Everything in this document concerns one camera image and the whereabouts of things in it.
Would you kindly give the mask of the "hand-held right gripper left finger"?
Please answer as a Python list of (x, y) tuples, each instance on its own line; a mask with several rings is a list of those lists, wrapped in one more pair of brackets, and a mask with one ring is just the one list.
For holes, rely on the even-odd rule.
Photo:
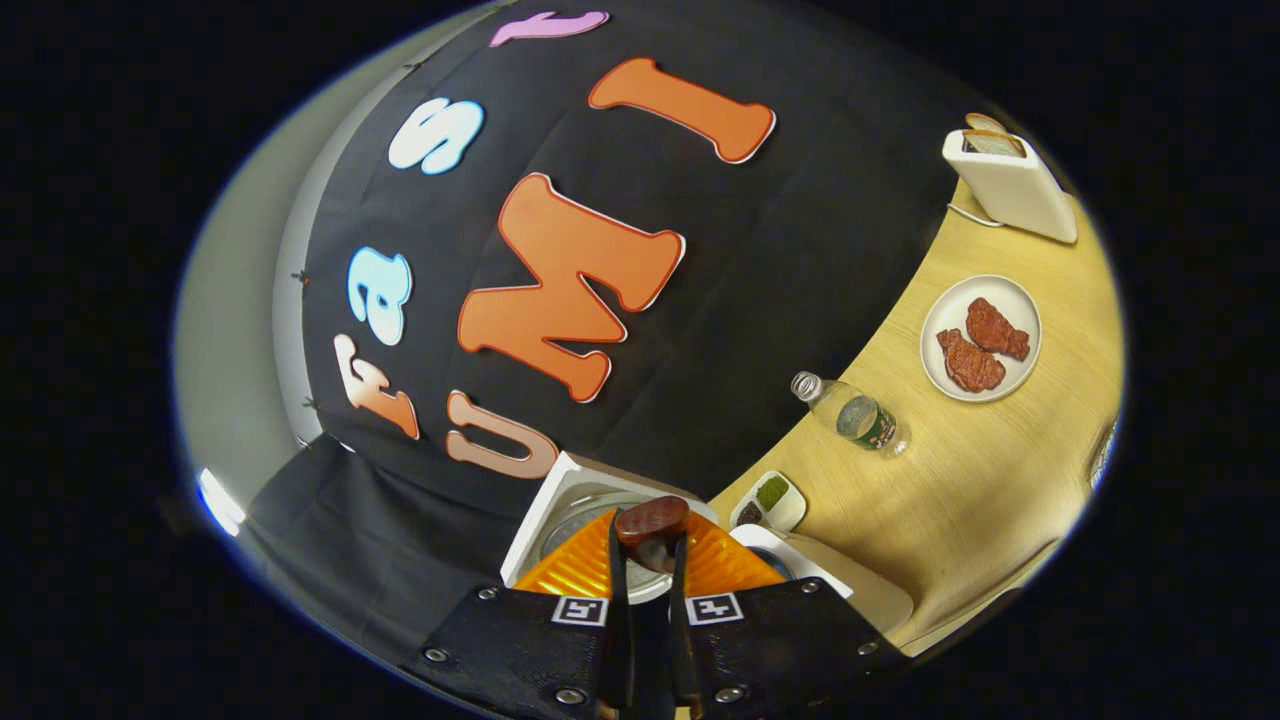
[(611, 510), (513, 587), (479, 585), (404, 661), (497, 719), (617, 719), (634, 687), (626, 559)]

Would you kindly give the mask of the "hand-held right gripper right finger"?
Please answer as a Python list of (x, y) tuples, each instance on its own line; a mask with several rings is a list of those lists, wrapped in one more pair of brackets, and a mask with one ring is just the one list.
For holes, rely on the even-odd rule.
[(814, 717), (911, 666), (831, 582), (783, 578), (698, 512), (672, 550), (675, 697), (694, 717)]

